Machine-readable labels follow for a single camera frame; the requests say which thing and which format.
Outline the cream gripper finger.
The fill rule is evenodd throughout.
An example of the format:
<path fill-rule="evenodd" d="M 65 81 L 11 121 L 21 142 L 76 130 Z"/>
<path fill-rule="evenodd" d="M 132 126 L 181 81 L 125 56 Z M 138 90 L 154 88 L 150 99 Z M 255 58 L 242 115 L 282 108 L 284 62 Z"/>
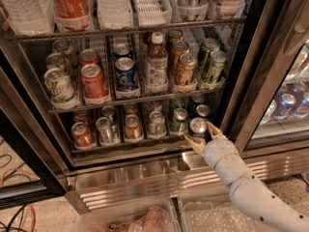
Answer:
<path fill-rule="evenodd" d="M 204 148 L 206 147 L 206 140 L 204 138 L 192 137 L 186 134 L 184 139 L 198 155 L 202 156 L 204 154 Z"/>
<path fill-rule="evenodd" d="M 212 139 L 226 139 L 226 136 L 223 134 L 221 129 L 216 127 L 210 121 L 207 121 L 207 124 L 208 124 L 208 132 Z"/>

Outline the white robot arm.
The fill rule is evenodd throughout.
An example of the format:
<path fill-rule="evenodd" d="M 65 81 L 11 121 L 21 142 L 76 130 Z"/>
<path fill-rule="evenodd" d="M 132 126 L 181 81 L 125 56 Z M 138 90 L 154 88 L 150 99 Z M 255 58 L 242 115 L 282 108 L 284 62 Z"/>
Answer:
<path fill-rule="evenodd" d="M 235 144 L 214 124 L 206 124 L 211 141 L 189 134 L 184 138 L 229 190 L 233 205 L 279 232 L 309 232 L 309 217 L 275 195 L 244 162 Z"/>

